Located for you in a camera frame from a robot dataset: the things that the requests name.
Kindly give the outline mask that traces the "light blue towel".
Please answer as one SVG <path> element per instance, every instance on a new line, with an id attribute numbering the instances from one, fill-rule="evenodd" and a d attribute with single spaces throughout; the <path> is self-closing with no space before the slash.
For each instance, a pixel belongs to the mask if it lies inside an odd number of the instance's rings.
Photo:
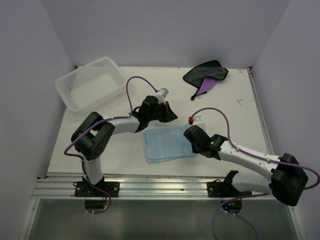
<path id="1" fill-rule="evenodd" d="M 143 134 L 145 159 L 157 164 L 194 155 L 192 145 L 184 137 L 188 125 L 147 130 Z"/>

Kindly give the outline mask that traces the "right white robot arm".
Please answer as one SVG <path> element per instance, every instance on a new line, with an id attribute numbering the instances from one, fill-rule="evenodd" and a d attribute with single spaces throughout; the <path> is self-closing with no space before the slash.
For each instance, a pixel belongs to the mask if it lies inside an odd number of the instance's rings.
<path id="1" fill-rule="evenodd" d="M 191 125 L 184 133 L 192 149 L 206 158 L 226 161 L 249 170 L 247 173 L 231 170 L 223 182 L 212 188 L 222 197 L 242 197 L 251 193 L 273 195 L 288 206 L 296 206 L 309 180 L 296 158 L 263 154 L 232 144 L 222 135 L 207 133 L 197 125 Z"/>

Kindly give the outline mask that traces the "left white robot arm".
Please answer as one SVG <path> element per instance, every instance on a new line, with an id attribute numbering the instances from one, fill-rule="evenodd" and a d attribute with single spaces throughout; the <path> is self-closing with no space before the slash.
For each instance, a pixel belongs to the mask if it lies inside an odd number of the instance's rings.
<path id="1" fill-rule="evenodd" d="M 151 95 L 140 106 L 131 108 L 128 116 L 104 118 L 98 112 L 91 112 L 71 136 L 71 144 L 64 154 L 80 158 L 86 190 L 96 197 L 104 190 L 100 156 L 113 135 L 139 133 L 149 122 L 169 123 L 177 118 L 168 101 Z"/>

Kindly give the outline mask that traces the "dark grey purple cloth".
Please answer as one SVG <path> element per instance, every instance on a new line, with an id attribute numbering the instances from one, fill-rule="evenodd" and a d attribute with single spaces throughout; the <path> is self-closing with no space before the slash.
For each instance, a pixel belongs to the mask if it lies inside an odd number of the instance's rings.
<path id="1" fill-rule="evenodd" d="M 187 72 L 182 79 L 196 88 L 196 92 L 190 97 L 192 101 L 196 97 L 206 94 L 219 82 L 226 79 L 229 70 L 222 67 L 217 60 L 199 64 Z"/>

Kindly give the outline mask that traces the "white perforated plastic basket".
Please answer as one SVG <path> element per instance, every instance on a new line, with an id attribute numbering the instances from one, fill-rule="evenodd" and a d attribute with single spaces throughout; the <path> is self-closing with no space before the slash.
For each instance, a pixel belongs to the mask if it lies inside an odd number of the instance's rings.
<path id="1" fill-rule="evenodd" d="M 66 107 L 77 114 L 89 112 L 125 92 L 127 77 L 109 57 L 102 57 L 55 81 Z"/>

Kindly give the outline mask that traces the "aluminium mounting rail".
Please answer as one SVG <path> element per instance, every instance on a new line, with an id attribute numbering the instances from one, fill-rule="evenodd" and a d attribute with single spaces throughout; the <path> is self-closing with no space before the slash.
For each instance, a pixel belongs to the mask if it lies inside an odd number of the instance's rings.
<path id="1" fill-rule="evenodd" d="M 105 175 L 107 182 L 118 182 L 116 200 L 210 200 L 207 183 L 222 178 L 199 176 Z M 34 199 L 77 199 L 80 175 L 52 175 L 36 181 Z"/>

